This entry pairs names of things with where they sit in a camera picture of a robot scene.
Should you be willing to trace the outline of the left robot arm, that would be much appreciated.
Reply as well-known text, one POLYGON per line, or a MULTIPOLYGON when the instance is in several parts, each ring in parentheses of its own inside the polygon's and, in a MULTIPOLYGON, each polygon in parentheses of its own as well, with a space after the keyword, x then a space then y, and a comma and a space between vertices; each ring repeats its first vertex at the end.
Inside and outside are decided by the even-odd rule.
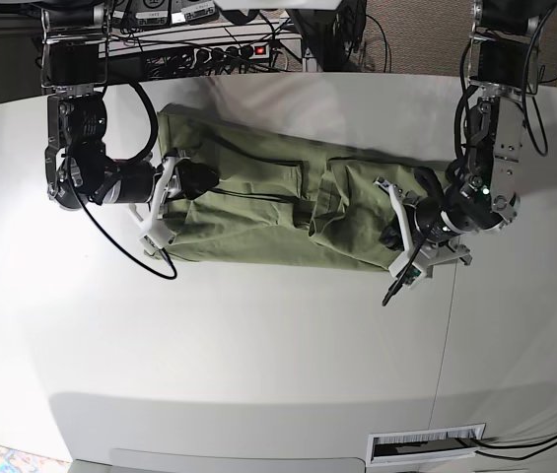
POLYGON ((397 254, 427 255, 441 248, 460 256, 453 240, 494 233, 517 217, 522 138, 540 156, 549 151, 545 130, 533 132, 538 112, 540 38, 554 1, 477 1, 460 56, 460 98, 453 119, 453 160, 441 172, 410 161, 424 194, 398 187, 400 207, 380 235, 397 254))

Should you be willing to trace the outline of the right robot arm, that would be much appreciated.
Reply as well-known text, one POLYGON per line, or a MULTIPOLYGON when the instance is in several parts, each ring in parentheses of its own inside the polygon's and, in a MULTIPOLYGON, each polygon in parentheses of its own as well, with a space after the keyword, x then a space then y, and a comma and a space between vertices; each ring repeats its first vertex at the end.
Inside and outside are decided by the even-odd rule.
POLYGON ((215 188, 219 173, 196 164, 177 148, 152 161, 164 138, 164 114, 143 85, 110 67, 114 1, 42 2, 42 85, 47 98, 47 145, 44 151, 48 197, 67 210, 90 204, 160 205, 178 197, 195 199, 215 188), (105 95, 121 80, 144 106, 149 134, 134 155, 117 159, 106 147, 105 95))

